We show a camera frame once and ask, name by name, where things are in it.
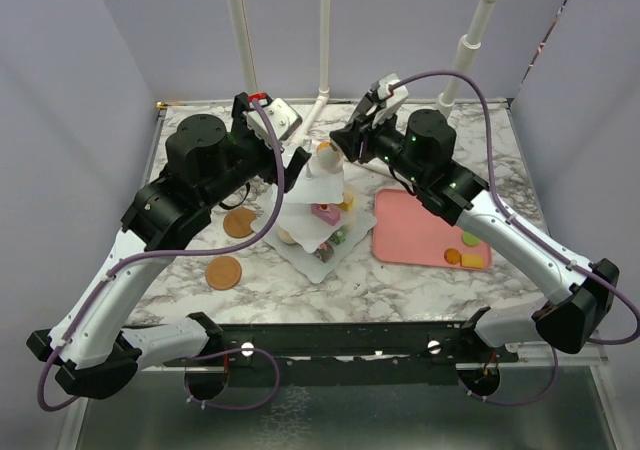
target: screw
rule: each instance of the screw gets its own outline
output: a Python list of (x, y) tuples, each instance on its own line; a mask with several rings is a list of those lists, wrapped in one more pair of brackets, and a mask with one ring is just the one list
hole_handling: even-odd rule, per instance
[(431, 355), (437, 355), (440, 353), (440, 350), (442, 350), (442, 345), (440, 345), (440, 342), (437, 340), (431, 340), (427, 344), (427, 350), (429, 350)]

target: pink tray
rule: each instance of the pink tray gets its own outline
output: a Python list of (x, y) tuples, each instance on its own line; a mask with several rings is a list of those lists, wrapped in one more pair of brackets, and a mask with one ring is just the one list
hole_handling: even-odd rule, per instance
[(378, 224), (373, 230), (373, 254), (383, 262), (410, 263), (432, 267), (463, 268), (444, 259), (448, 248), (463, 255), (480, 255), (486, 270), (491, 266), (491, 247), (480, 242), (468, 247), (462, 242), (462, 230), (450, 227), (431, 215), (404, 190), (384, 189), (376, 195), (375, 215)]

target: marble surface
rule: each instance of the marble surface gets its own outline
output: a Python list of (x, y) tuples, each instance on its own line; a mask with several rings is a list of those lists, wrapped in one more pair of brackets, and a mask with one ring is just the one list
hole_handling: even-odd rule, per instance
[[(424, 105), (405, 105), (399, 123)], [(295, 105), (301, 115), (311, 105)], [(309, 131), (316, 143), (330, 130), (340, 128), (354, 105), (332, 104)], [(518, 150), (505, 104), (491, 104), (494, 158), (498, 190), (503, 198), (532, 223), (543, 226), (533, 190)], [(155, 178), (166, 163), (164, 143), (178, 123), (195, 113), (212, 113), (230, 128), (231, 107), (211, 104), (177, 106), (167, 116), (153, 163)], [(487, 178), (484, 123), (480, 106), (460, 105), (454, 109), (451, 125), (458, 131), (454, 158)], [(399, 184), (385, 176), (347, 164), (346, 180), (366, 196)], [(258, 210), (255, 199), (267, 186), (255, 180), (246, 205)], [(227, 203), (233, 203), (231, 196)], [(222, 229), (225, 212), (216, 208), (212, 224), (188, 248), (218, 248), (237, 243)], [(373, 257), (371, 232), (334, 273), (321, 284), (311, 284), (283, 260), (274, 249), (260, 242), (234, 255), (242, 264), (240, 284), (227, 291), (211, 289), (204, 278), (210, 258), (178, 258), (149, 288), (130, 324), (170, 323), (191, 312), (202, 311), (219, 323), (322, 323), (409, 320), (449, 320), (470, 317), (485, 305), (507, 307), (540, 297), (534, 285), (502, 256), (493, 252), (487, 272), (387, 264)]]

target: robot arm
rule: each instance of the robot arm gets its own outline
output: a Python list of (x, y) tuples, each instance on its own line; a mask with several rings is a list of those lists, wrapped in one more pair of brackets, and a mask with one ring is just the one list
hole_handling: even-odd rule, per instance
[[(300, 118), (284, 101), (266, 94), (270, 120), (286, 138)], [(27, 345), (42, 361), (62, 347), (56, 380), (70, 395), (106, 398), (126, 385), (139, 370), (175, 358), (198, 355), (219, 328), (202, 314), (177, 323), (144, 329), (122, 329), (145, 291), (174, 257), (139, 260), (113, 278), (107, 271), (136, 254), (154, 250), (183, 250), (211, 223), (210, 212), (225, 198), (260, 176), (276, 180), (273, 150), (264, 124), (256, 118), (249, 97), (240, 94), (233, 105), (233, 125), (212, 115), (193, 115), (178, 125), (166, 142), (168, 163), (160, 176), (142, 187), (122, 218), (109, 255), (91, 284), (65, 318), (50, 331), (36, 331)], [(285, 191), (310, 155), (298, 148), (285, 169)], [(100, 281), (105, 287), (92, 302), (75, 331), (63, 335)]]
[[(515, 214), (502, 215), (487, 182), (452, 159), (456, 132), (441, 113), (418, 110), (409, 117), (404, 135), (396, 130), (396, 112), (408, 96), (403, 86), (388, 91), (398, 81), (392, 74), (376, 82), (347, 126), (331, 132), (331, 139), (351, 162), (382, 160), (394, 175), (411, 183), (428, 211), (485, 241), (542, 291), (545, 299), (534, 304), (484, 308), (474, 315), (470, 326), (486, 345), (545, 340), (563, 352), (579, 352), (611, 308), (613, 296), (532, 242), (511, 224)], [(613, 285), (617, 282), (619, 271), (610, 261), (592, 264), (522, 217), (518, 220), (573, 265), (591, 268)]]

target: white wall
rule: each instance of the white wall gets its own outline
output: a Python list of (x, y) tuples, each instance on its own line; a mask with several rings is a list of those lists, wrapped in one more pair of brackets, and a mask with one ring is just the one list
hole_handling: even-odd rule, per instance
[[(571, 0), (513, 105), (549, 229), (621, 269), (640, 304), (640, 0)], [(605, 337), (634, 321), (619, 302)], [(640, 443), (638, 342), (610, 347), (616, 388)]]
[[(104, 0), (160, 99), (232, 98), (242, 77), (226, 0)], [(513, 97), (563, 0), (502, 0), (476, 77)], [(391, 71), (448, 67), (478, 0), (333, 0), (331, 95), (360, 98)], [(245, 0), (258, 84), (272, 95), (317, 94), (320, 0)], [(435, 97), (444, 82), (412, 87)], [(464, 88), (463, 96), (472, 96)]]
[(64, 415), (37, 407), (25, 341), (104, 260), (154, 99), (101, 0), (0, 0), (0, 35), (0, 448), (52, 449)]

